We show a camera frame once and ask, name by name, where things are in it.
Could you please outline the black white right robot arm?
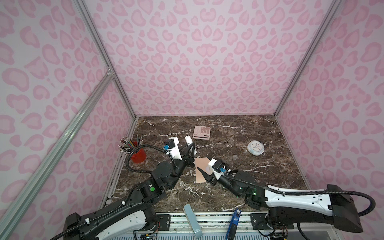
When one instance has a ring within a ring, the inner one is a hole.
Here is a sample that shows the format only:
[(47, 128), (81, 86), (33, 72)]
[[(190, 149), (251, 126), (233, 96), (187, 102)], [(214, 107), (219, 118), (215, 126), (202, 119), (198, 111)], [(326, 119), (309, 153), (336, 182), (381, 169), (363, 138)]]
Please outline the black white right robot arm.
[(252, 209), (268, 210), (265, 222), (272, 229), (301, 223), (322, 223), (336, 229), (362, 233), (360, 218), (371, 213), (375, 200), (364, 193), (344, 191), (336, 185), (325, 190), (304, 191), (281, 189), (271, 185), (257, 185), (251, 175), (238, 171), (231, 175), (224, 168), (213, 169), (211, 174), (199, 170), (207, 183), (222, 185)]

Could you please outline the pink calculator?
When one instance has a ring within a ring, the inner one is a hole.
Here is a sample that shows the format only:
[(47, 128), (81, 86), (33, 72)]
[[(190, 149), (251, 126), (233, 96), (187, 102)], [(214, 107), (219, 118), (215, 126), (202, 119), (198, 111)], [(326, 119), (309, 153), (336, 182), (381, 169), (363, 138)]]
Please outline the pink calculator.
[(209, 140), (211, 137), (211, 128), (205, 126), (195, 126), (193, 139)]

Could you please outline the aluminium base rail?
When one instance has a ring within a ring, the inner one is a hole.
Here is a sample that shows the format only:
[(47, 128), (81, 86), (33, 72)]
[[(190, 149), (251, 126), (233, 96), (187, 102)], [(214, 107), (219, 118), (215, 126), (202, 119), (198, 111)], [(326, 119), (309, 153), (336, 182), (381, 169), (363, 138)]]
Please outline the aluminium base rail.
[[(196, 220), (201, 228), (202, 240), (224, 240), (229, 229), (231, 212), (196, 212)], [(235, 233), (236, 240), (268, 240), (270, 232), (266, 226), (253, 227), (260, 222), (266, 212), (242, 212)], [(149, 231), (133, 230), (144, 226), (144, 214), (132, 214), (113, 224), (96, 236), (97, 240), (138, 240), (144, 236), (147, 240), (194, 240), (193, 229), (186, 215), (181, 213), (159, 213), (158, 229)], [(301, 224), (302, 232), (310, 240), (342, 240), (343, 234), (326, 224)]]

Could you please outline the blue utility knife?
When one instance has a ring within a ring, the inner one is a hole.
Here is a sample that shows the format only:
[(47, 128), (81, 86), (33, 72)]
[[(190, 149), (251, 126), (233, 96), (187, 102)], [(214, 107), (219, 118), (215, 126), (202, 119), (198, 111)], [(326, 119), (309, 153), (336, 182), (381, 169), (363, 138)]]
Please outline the blue utility knife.
[(231, 221), (230, 221), (227, 233), (226, 233), (226, 237), (225, 237), (226, 240), (234, 240), (235, 239), (239, 220), (240, 220), (240, 216), (241, 216), (241, 212), (242, 211), (239, 208), (236, 208), (234, 210), (234, 213), (232, 215), (232, 218), (231, 218)]

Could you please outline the red pencil cup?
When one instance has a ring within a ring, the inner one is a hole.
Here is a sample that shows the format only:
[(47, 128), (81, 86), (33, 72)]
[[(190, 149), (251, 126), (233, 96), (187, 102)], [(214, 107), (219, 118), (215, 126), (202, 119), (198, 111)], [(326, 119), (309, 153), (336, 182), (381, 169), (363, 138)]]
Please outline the red pencil cup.
[(144, 162), (146, 158), (147, 158), (146, 151), (144, 149), (140, 149), (132, 155), (131, 160), (134, 163), (139, 164)]

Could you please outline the coloured pencils bundle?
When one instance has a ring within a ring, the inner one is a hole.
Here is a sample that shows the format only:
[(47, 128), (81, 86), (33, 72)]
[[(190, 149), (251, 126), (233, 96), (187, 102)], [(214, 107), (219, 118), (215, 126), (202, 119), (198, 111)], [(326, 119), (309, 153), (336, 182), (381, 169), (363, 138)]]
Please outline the coloured pencils bundle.
[(130, 153), (133, 149), (138, 147), (142, 142), (143, 137), (137, 136), (136, 141), (129, 139), (128, 137), (124, 137), (120, 140), (120, 144), (117, 144), (120, 151), (124, 153)]

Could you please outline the white round clock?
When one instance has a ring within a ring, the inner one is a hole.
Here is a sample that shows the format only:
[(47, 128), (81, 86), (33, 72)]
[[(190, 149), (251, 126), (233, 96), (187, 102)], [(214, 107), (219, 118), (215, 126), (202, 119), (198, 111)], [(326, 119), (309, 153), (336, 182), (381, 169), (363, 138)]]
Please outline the white round clock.
[(260, 156), (264, 153), (265, 146), (261, 142), (253, 140), (247, 145), (247, 150), (254, 156)]

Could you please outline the white glue stick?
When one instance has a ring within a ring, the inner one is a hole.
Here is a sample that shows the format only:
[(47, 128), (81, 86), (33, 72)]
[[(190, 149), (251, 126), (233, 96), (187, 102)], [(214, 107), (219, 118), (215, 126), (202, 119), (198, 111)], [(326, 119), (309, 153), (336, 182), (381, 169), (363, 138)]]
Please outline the white glue stick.
[(196, 155), (197, 154), (197, 150), (195, 149), (196, 145), (194, 145), (193, 147), (190, 147), (190, 145), (193, 144), (192, 138), (190, 136), (186, 136), (185, 140), (188, 146), (189, 153)]

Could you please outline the light blue stapler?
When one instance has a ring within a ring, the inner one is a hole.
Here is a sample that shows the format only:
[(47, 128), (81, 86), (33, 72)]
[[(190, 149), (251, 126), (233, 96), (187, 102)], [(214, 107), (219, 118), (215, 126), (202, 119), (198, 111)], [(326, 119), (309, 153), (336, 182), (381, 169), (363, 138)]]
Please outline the light blue stapler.
[(198, 222), (198, 220), (197, 220), (197, 218), (193, 212), (191, 205), (190, 204), (184, 205), (183, 210), (184, 210), (185, 216), (187, 218), (187, 221), (188, 221), (191, 229), (193, 230), (193, 234), (194, 234), (195, 238), (196, 239), (201, 238), (204, 234), (203, 234), (203, 231), (199, 225), (199, 222)]

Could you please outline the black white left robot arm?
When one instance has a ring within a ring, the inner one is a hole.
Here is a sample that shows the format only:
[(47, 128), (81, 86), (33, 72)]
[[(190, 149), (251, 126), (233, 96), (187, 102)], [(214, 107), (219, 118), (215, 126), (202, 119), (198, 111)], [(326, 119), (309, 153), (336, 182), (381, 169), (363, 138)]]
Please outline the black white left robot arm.
[(158, 220), (153, 205), (176, 186), (185, 168), (195, 166), (195, 146), (194, 143), (182, 146), (180, 160), (159, 163), (148, 179), (132, 187), (119, 201), (90, 214), (69, 215), (63, 231), (53, 238), (106, 240), (124, 232), (151, 230)]

